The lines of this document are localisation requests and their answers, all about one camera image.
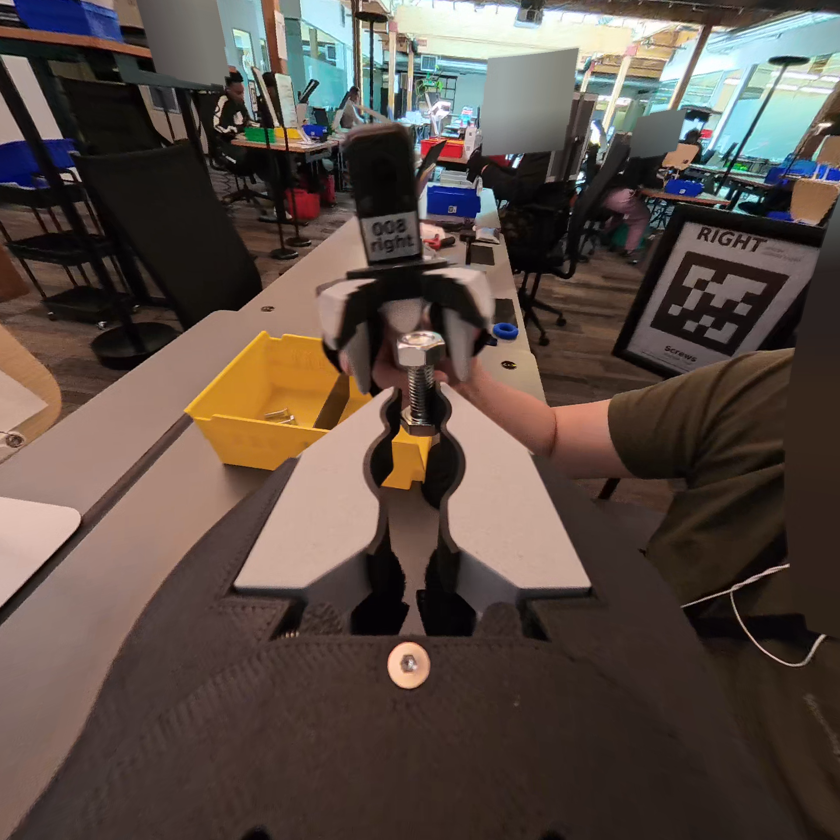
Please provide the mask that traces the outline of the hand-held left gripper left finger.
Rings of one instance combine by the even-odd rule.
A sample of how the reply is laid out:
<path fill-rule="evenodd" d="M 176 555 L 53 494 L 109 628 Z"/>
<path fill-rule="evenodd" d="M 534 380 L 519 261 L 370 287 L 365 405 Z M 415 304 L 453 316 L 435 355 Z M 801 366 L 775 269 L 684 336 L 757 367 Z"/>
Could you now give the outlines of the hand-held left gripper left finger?
<path fill-rule="evenodd" d="M 354 634 L 399 634 L 405 575 L 382 486 L 402 408 L 400 391 L 385 389 L 297 457 L 234 580 L 237 594 L 326 604 Z"/>

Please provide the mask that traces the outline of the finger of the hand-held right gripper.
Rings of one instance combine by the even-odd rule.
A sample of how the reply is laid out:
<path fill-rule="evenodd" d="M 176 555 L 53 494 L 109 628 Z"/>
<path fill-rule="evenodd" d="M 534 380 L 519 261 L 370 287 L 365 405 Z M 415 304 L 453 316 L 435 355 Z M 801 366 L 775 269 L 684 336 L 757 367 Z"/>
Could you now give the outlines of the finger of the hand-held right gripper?
<path fill-rule="evenodd" d="M 350 375 L 362 394 L 376 396 L 373 368 L 382 347 L 382 319 L 376 280 L 336 280 L 317 288 L 322 347 L 340 373 Z"/>
<path fill-rule="evenodd" d="M 457 382 L 466 383 L 473 360 L 485 342 L 495 298 L 484 271 L 445 268 L 439 271 L 439 307 L 448 358 Z"/>

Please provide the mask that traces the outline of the blue storage bin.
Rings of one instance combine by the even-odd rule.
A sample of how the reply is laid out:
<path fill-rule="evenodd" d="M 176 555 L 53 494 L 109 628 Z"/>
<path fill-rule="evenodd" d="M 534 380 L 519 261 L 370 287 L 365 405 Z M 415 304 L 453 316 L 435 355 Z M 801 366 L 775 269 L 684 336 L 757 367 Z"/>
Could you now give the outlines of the blue storage bin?
<path fill-rule="evenodd" d="M 14 7 L 18 18 L 33 30 L 124 42 L 119 18 L 111 5 L 89 1 L 14 1 Z"/>
<path fill-rule="evenodd" d="M 72 169 L 75 165 L 72 153 L 77 152 L 74 140 L 45 140 L 45 147 L 53 165 L 59 172 Z M 1 144 L 1 184 L 35 186 L 39 178 L 45 179 L 33 151 L 24 140 Z"/>
<path fill-rule="evenodd" d="M 436 217 L 476 218 L 481 211 L 480 194 L 471 185 L 433 183 L 426 188 L 426 211 Z"/>

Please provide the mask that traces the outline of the white stand base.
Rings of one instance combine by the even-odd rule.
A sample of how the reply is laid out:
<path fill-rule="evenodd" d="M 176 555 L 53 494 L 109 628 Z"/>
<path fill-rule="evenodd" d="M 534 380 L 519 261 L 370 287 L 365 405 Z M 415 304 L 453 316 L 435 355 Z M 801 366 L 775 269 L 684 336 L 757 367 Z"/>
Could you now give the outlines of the white stand base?
<path fill-rule="evenodd" d="M 74 508 L 1 498 L 1 606 L 80 526 L 81 514 Z"/>

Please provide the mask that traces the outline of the black bin divider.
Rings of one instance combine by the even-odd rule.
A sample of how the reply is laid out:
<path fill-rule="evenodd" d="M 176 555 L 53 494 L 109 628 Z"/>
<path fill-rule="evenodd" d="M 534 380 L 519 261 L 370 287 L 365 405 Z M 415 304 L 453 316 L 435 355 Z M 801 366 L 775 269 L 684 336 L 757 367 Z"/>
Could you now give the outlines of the black bin divider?
<path fill-rule="evenodd" d="M 339 374 L 318 416 L 313 422 L 312 428 L 322 431 L 329 431 L 335 428 L 340 423 L 349 400 L 350 377 L 347 374 Z"/>

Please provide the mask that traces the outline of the black office chair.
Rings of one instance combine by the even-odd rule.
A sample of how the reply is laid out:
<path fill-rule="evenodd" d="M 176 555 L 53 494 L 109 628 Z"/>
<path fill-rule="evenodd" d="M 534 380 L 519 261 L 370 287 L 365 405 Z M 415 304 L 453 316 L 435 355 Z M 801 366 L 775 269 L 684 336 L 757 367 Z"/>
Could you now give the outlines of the black office chair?
<path fill-rule="evenodd" d="M 553 276 L 569 280 L 578 265 L 585 262 L 581 253 L 585 237 L 593 231 L 592 222 L 607 188 L 623 169 L 629 153 L 630 143 L 616 140 L 599 171 L 581 192 L 557 182 L 546 184 L 553 193 L 543 201 L 507 205 L 500 216 L 511 270 L 521 276 L 518 303 L 523 326 L 532 324 L 536 328 L 539 346 L 547 346 L 550 337 L 537 312 L 554 316 L 560 327 L 566 325 L 561 310 L 538 300 L 541 279 Z"/>

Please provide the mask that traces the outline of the person's right hand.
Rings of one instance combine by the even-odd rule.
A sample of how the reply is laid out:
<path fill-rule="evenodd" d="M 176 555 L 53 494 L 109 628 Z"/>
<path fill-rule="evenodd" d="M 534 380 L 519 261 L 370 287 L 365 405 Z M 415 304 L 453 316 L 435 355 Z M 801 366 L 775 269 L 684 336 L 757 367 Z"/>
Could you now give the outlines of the person's right hand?
<path fill-rule="evenodd" d="M 394 387 L 402 394 L 402 406 L 409 403 L 407 372 L 396 361 L 395 345 L 392 341 L 383 343 L 374 361 L 372 369 L 373 382 L 381 389 Z M 449 384 L 458 394 L 465 399 L 474 402 L 480 392 L 486 390 L 492 380 L 487 370 L 480 363 L 480 359 L 473 357 L 470 360 L 470 367 L 467 377 L 460 379 L 452 361 L 444 357 L 434 365 L 434 379 L 436 382 Z"/>

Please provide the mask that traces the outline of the black framed marker sign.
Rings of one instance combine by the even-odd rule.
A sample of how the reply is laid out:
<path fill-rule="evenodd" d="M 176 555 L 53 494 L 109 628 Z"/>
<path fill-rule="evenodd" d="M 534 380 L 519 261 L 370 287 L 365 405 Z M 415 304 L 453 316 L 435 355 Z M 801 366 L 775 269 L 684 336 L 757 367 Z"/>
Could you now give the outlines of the black framed marker sign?
<path fill-rule="evenodd" d="M 825 226 L 679 206 L 612 355 L 664 379 L 795 345 Z"/>

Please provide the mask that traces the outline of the black shelf cart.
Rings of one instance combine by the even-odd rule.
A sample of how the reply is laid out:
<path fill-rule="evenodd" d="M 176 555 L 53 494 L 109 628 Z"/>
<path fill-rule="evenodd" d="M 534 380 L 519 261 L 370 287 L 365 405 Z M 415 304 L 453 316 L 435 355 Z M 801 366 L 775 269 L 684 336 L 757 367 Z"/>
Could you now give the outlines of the black shelf cart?
<path fill-rule="evenodd" d="M 121 297 L 134 311 L 152 301 L 152 295 L 135 260 L 118 255 L 106 236 L 97 211 L 77 180 L 64 182 L 64 195 L 87 230 L 92 248 L 105 269 L 116 277 Z M 12 259 L 40 296 L 47 317 L 68 319 L 107 328 L 114 315 L 85 247 L 71 229 L 56 193 L 42 178 L 33 185 L 4 182 L 2 210 L 27 212 L 34 222 L 27 234 L 10 233 L 2 225 L 2 239 Z"/>

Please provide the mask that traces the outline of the yellow divided plastic bin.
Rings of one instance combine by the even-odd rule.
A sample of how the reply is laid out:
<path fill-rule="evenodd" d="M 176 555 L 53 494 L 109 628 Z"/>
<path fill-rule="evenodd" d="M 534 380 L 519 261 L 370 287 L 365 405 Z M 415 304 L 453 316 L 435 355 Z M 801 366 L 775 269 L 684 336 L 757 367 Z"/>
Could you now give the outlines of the yellow divided plastic bin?
<path fill-rule="evenodd" d="M 364 467 L 373 467 L 380 451 L 377 486 L 410 489 L 426 475 L 433 439 L 398 430 L 388 439 L 389 422 L 382 399 L 372 409 L 369 395 L 350 378 L 350 400 L 339 424 L 312 428 L 341 373 L 325 355 L 320 339 L 260 332 L 186 408 L 221 462 L 229 466 L 274 470 L 301 457 L 317 477 L 338 477 L 339 485 L 363 488 Z M 298 425 L 281 426 L 264 414 L 288 407 Z"/>

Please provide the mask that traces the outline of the thin black lamp stand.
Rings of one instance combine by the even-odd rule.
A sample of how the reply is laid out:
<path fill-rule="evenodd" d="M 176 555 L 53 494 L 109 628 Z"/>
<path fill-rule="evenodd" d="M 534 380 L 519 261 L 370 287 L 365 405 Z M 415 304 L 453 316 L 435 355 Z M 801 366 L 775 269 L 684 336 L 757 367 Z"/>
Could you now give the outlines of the thin black lamp stand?
<path fill-rule="evenodd" d="M 290 216 L 292 226 L 294 228 L 294 235 L 290 239 L 290 246 L 295 249 L 304 249 L 309 248 L 312 245 L 312 242 L 307 236 L 301 234 L 300 230 L 300 220 L 299 220 L 299 213 L 298 213 L 298 205 L 297 205 L 297 195 L 295 190 L 297 188 L 297 181 L 296 181 L 296 170 L 294 166 L 294 158 L 290 151 L 290 146 L 288 142 L 288 136 L 284 133 L 284 140 L 285 140 L 285 161 L 286 161 L 286 168 L 287 168 L 287 175 L 286 175 L 286 188 L 288 192 L 289 204 L 290 204 Z"/>
<path fill-rule="evenodd" d="M 278 230 L 278 235 L 280 239 L 279 247 L 273 249 L 270 252 L 270 256 L 273 259 L 279 261 L 290 261 L 294 260 L 299 257 L 298 252 L 291 246 L 286 244 L 285 234 L 284 234 L 284 219 L 286 217 L 286 211 L 283 203 L 283 192 L 282 192 L 282 183 L 280 179 L 280 171 L 278 169 L 277 161 L 274 157 L 274 153 L 271 149 L 271 140 L 270 140 L 270 132 L 267 125 L 263 125 L 262 132 L 264 134 L 265 140 L 265 147 L 266 147 L 266 158 L 268 160 L 268 167 L 269 167 L 269 183 L 270 183 L 270 190 L 272 195 L 272 201 L 274 204 L 275 209 L 275 217 L 276 217 L 276 226 Z"/>

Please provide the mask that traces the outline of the standing desk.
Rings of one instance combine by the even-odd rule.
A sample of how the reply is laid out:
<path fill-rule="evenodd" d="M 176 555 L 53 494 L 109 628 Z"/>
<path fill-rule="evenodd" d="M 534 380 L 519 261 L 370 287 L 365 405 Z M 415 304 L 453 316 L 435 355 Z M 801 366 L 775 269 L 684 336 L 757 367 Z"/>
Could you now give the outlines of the standing desk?
<path fill-rule="evenodd" d="M 2 58 L 11 56 L 27 60 L 59 130 L 75 141 L 79 151 L 88 151 L 89 144 L 70 110 L 54 63 L 84 65 L 101 82 L 135 88 L 172 89 L 182 115 L 186 138 L 205 173 L 208 173 L 198 126 L 200 110 L 196 97 L 199 92 L 221 92 L 219 84 L 182 80 L 158 73 L 154 70 L 154 59 L 148 48 L 89 35 L 2 26 L 1 54 Z"/>

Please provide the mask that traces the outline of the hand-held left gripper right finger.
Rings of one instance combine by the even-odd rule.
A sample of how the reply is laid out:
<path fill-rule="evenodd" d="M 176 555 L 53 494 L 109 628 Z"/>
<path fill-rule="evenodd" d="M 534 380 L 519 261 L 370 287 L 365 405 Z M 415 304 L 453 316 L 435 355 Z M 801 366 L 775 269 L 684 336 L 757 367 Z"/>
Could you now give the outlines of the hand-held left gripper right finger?
<path fill-rule="evenodd" d="M 418 592 L 427 636 L 470 636 L 497 604 L 582 599 L 592 581 L 529 450 L 450 385 L 435 386 L 437 442 L 422 484 L 438 512 Z"/>

